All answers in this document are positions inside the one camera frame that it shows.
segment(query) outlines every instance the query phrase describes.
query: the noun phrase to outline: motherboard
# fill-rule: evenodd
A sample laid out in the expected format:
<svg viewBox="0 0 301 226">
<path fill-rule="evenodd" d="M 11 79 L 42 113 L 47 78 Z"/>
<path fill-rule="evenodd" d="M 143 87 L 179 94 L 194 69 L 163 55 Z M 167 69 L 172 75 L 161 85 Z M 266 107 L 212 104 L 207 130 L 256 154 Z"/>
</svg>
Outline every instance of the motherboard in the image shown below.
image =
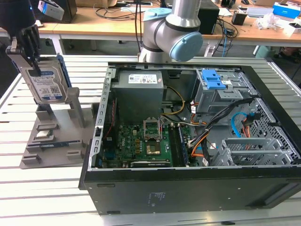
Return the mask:
<svg viewBox="0 0 301 226">
<path fill-rule="evenodd" d="M 190 138 L 188 126 L 164 125 L 158 120 L 120 125 L 117 147 L 105 151 L 102 165 L 108 168 L 185 166 Z"/>
</svg>

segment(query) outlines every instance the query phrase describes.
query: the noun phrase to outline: desk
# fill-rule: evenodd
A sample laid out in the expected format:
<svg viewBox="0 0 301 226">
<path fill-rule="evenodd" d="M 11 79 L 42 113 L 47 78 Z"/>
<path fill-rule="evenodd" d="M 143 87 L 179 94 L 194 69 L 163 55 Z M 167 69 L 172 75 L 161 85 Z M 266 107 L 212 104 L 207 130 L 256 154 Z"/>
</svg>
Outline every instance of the desk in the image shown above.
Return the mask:
<svg viewBox="0 0 301 226">
<path fill-rule="evenodd" d="M 254 6 L 251 1 L 249 7 L 256 8 L 265 8 L 263 6 Z M 235 6 L 232 7 L 231 12 L 237 9 L 238 5 L 242 5 L 243 7 L 248 7 L 237 1 Z M 223 17 L 228 23 L 231 23 L 232 17 Z M 232 44 L 234 45 L 247 45 L 247 46 L 283 46 L 283 47 L 300 47 L 301 48 L 301 34 L 293 34 L 292 36 L 288 36 L 283 32 L 283 29 L 279 27 L 276 30 L 273 29 L 262 29 L 259 30 L 256 25 L 254 25 L 256 18 L 246 17 L 244 25 L 239 26 L 235 25 L 238 29 L 239 35 L 233 40 Z M 220 26 L 217 26 L 215 29 L 216 34 L 221 34 L 222 29 Z M 210 49 L 209 52 L 212 52 L 212 49 L 216 47 L 216 42 L 212 41 L 209 43 L 208 47 Z"/>
<path fill-rule="evenodd" d="M 79 101 L 87 106 L 99 102 L 108 61 L 136 62 L 134 56 L 64 56 L 73 87 L 80 88 Z M 265 80 L 281 105 L 296 115 L 300 90 L 273 63 L 255 58 L 203 58 L 190 62 L 207 65 L 249 65 Z M 284 99 L 292 97 L 291 102 Z M 53 110 L 66 105 L 52 105 Z M 301 193 L 270 210 L 223 210 L 167 214 L 99 216 L 87 191 L 78 187 L 81 165 L 45 169 L 20 169 L 19 163 L 36 119 L 34 103 L 24 79 L 18 75 L 0 100 L 0 225 L 220 225 L 234 221 L 245 226 L 296 226 L 301 224 Z"/>
<path fill-rule="evenodd" d="M 63 53 L 62 49 L 62 41 L 57 35 L 53 34 L 54 28 L 57 26 L 57 23 L 44 23 L 42 27 L 39 27 L 39 34 L 40 37 L 43 39 L 51 39 L 53 42 L 53 45 L 55 47 L 55 51 L 57 53 Z M 0 28 L 0 37 L 7 37 L 8 33 Z"/>
<path fill-rule="evenodd" d="M 108 16 L 120 16 L 128 12 L 115 12 Z M 232 17 L 223 17 L 231 23 Z M 234 45 L 252 45 L 252 46 L 286 46 L 301 48 L 301 34 L 287 36 L 282 29 L 277 28 L 259 30 L 253 25 L 255 18 L 246 18 L 243 26 L 237 26 L 239 35 L 233 40 Z M 78 8 L 77 14 L 71 24 L 44 24 L 39 28 L 41 38 L 50 38 L 53 41 L 57 53 L 65 54 L 62 39 L 85 39 L 85 40 L 130 40 L 135 41 L 135 21 L 111 21 L 98 17 L 93 8 Z M 7 36 L 4 30 L 0 30 L 0 36 Z M 140 36 L 140 26 L 138 23 L 138 36 Z M 203 35 L 204 44 L 207 43 L 205 52 L 206 57 L 211 57 L 214 48 L 222 38 L 220 26 L 216 26 L 213 35 Z"/>
<path fill-rule="evenodd" d="M 128 12 L 116 12 L 113 16 L 128 14 Z M 140 37 L 140 26 L 138 25 L 138 36 Z M 86 39 L 86 40 L 130 40 L 136 41 L 135 21 L 111 21 L 97 16 L 93 8 L 78 8 L 77 14 L 71 24 L 58 24 L 54 34 L 59 39 Z M 206 41 L 217 41 L 222 37 L 219 34 L 204 35 Z"/>
</svg>

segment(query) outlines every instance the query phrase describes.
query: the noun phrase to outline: white sticker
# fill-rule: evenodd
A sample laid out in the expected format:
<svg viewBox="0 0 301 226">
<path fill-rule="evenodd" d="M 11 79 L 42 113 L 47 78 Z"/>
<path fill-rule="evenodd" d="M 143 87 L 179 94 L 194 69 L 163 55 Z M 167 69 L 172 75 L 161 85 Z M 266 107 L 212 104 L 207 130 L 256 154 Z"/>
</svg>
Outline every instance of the white sticker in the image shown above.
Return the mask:
<svg viewBox="0 0 301 226">
<path fill-rule="evenodd" d="M 232 82 L 227 80 L 227 81 L 222 81 L 222 84 L 225 84 L 225 85 L 232 85 Z"/>
<path fill-rule="evenodd" d="M 128 76 L 129 84 L 157 84 L 155 74 L 130 74 Z"/>
<path fill-rule="evenodd" d="M 191 113 L 195 114 L 197 112 L 197 108 L 195 106 L 191 106 Z"/>
<path fill-rule="evenodd" d="M 39 77 L 32 77 L 33 86 L 35 87 L 39 97 L 45 100 L 57 100 L 63 97 L 62 92 L 54 82 L 55 75 L 52 71 L 41 72 Z"/>
<path fill-rule="evenodd" d="M 216 143 L 212 143 L 212 144 L 210 144 L 210 147 L 209 147 L 209 149 L 216 149 Z"/>
<path fill-rule="evenodd" d="M 203 164 L 204 164 L 204 166 L 208 166 L 209 165 L 208 161 L 205 158 L 203 158 Z"/>
</svg>

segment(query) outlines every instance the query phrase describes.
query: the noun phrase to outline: floor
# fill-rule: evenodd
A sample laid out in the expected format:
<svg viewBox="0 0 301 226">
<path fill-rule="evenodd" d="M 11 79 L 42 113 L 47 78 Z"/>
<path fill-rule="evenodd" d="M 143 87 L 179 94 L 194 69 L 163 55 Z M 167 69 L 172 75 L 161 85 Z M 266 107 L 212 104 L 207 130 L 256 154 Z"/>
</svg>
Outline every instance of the floor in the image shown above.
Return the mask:
<svg viewBox="0 0 301 226">
<path fill-rule="evenodd" d="M 91 43 L 89 40 L 64 40 L 64 46 L 66 54 L 68 55 L 119 55 L 119 56 L 135 56 L 137 55 L 138 47 L 134 41 L 124 41 L 122 44 L 118 44 L 117 41 L 102 40 L 96 41 L 97 50 L 91 50 Z M 17 72 L 14 66 L 11 64 L 10 59 L 5 54 L 5 44 L 8 44 L 8 40 L 5 38 L 0 39 L 0 96 L 4 94 L 10 83 L 14 80 Z M 234 45 L 227 54 L 227 57 L 254 57 L 253 51 L 255 46 L 240 46 Z M 203 56 L 205 53 L 206 45 L 202 47 L 198 56 Z M 55 54 L 53 46 L 46 45 L 45 40 L 41 41 L 41 54 Z M 221 52 L 216 52 L 215 57 L 221 57 Z M 275 63 L 289 76 L 292 77 L 296 72 L 299 64 L 288 62 L 281 58 L 274 58 Z M 301 83 L 301 70 L 299 70 L 294 77 L 296 84 Z"/>
</svg>

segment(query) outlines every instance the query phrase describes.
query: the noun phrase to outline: yellow wire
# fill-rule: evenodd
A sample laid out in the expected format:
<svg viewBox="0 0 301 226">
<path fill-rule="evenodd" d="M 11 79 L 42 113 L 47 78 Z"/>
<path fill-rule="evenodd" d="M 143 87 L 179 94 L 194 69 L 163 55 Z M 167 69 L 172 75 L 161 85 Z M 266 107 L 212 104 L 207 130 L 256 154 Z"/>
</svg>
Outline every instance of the yellow wire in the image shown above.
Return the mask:
<svg viewBox="0 0 301 226">
<path fill-rule="evenodd" d="M 174 114 L 178 114 L 178 113 L 180 113 L 184 109 L 184 107 L 185 107 L 185 100 L 184 100 L 184 98 L 181 96 L 181 94 L 177 90 L 175 90 L 171 86 L 167 86 L 167 87 L 170 88 L 170 89 L 172 89 L 181 98 L 181 100 L 182 100 L 182 107 L 180 108 L 179 111 L 171 112 L 171 113 L 162 113 L 161 115 L 174 115 Z"/>
</svg>

